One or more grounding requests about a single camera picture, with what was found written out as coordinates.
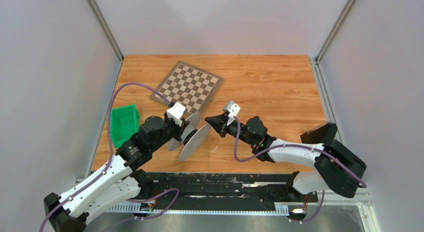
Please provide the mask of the white perforated filament spool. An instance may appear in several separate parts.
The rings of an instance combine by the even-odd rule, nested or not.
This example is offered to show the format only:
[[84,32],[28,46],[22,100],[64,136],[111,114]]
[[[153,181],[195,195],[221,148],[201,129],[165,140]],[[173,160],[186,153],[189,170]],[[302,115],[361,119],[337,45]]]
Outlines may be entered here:
[[209,124],[205,124],[200,129],[197,129],[200,120],[200,113],[190,115],[186,119],[189,124],[181,136],[181,141],[177,141],[176,139],[172,138],[167,143],[168,151],[174,151],[183,145],[183,149],[179,155],[180,161],[188,159],[200,147],[200,145],[204,142],[210,133],[212,127]]

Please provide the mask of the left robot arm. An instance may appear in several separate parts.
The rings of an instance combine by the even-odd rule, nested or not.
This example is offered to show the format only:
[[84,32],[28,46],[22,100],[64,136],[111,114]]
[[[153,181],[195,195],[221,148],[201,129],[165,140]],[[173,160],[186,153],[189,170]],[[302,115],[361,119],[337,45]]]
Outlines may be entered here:
[[116,204],[138,196],[147,199],[153,185],[140,167],[172,139],[183,140],[191,122],[165,115],[148,117],[105,163],[85,180],[62,194],[44,198],[46,219],[54,231],[84,231],[99,215]]

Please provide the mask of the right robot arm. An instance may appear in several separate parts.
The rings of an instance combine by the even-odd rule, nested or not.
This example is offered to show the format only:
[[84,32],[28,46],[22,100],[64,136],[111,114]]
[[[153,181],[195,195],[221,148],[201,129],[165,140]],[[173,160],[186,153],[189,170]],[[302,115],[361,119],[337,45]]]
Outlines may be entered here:
[[363,180],[366,164],[347,147],[331,136],[335,124],[326,124],[326,134],[307,143],[295,143],[268,134],[262,120],[255,116],[245,124],[228,112],[206,117],[205,121],[219,135],[235,138],[233,154],[238,162],[253,159],[272,163],[288,162],[314,168],[295,171],[286,183],[286,195],[299,200],[305,194],[320,190],[353,198],[359,188],[367,188]]

